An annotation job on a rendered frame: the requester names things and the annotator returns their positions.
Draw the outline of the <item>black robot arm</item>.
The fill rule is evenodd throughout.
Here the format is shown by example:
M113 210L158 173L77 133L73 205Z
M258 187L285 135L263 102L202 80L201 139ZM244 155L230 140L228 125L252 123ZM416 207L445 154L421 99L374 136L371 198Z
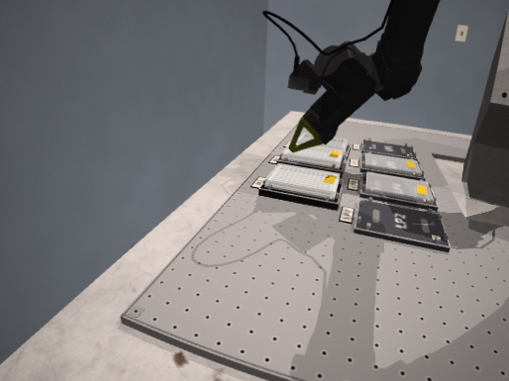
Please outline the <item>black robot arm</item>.
M330 54L319 53L314 65L306 59L296 67L288 88L315 95L322 85L327 91L310 108L323 121L344 103L342 99L347 108L357 110L375 93L384 101L408 94L422 71L424 43L439 3L393 0L376 52L367 56L350 41L327 47L323 51Z

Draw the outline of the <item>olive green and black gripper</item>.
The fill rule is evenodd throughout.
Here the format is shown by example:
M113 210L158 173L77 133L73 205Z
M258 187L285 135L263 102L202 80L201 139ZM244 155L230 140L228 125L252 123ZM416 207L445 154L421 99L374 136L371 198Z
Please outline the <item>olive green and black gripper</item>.
M346 99L342 100L344 103L325 121L323 121L311 108L307 111L300 119L292 141L289 145L289 149L292 152L296 152L309 147L317 146L320 144L327 144L334 138L338 130L339 125L345 121L356 109L350 105L348 108L346 105L348 102ZM305 117L306 116L306 117ZM320 126L322 128L320 128ZM306 143L296 145L296 142L305 128L314 138ZM310 129L314 132L312 132Z

